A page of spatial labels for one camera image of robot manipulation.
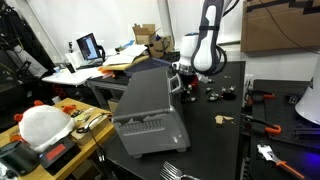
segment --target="black curtain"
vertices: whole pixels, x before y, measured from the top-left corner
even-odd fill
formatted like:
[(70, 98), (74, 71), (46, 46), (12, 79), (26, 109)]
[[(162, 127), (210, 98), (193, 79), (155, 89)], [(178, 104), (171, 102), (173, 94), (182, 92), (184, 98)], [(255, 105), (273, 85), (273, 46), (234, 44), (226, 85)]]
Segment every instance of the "black curtain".
[(48, 74), (53, 73), (54, 64), (30, 26), (12, 7), (5, 5), (0, 12), (0, 47), (2, 50), (13, 50), (20, 43), (25, 51), (48, 69)]

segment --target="computer monitor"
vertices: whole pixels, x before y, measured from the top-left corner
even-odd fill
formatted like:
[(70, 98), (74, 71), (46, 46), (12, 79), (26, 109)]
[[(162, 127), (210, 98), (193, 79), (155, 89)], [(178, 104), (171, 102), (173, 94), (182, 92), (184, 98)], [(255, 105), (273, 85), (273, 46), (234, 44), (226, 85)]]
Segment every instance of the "computer monitor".
[(88, 61), (101, 58), (99, 46), (97, 45), (93, 33), (77, 39), (77, 43), (84, 60)]

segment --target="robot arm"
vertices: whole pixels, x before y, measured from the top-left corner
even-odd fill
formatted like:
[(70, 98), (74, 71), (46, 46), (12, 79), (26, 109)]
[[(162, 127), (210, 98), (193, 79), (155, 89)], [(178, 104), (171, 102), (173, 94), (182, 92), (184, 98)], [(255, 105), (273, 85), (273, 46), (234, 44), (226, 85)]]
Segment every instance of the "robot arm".
[(219, 26), (230, 3), (231, 0), (204, 1), (199, 33), (190, 33), (183, 37), (180, 59), (172, 65), (180, 74), (210, 75), (216, 70), (224, 53), (216, 45)]

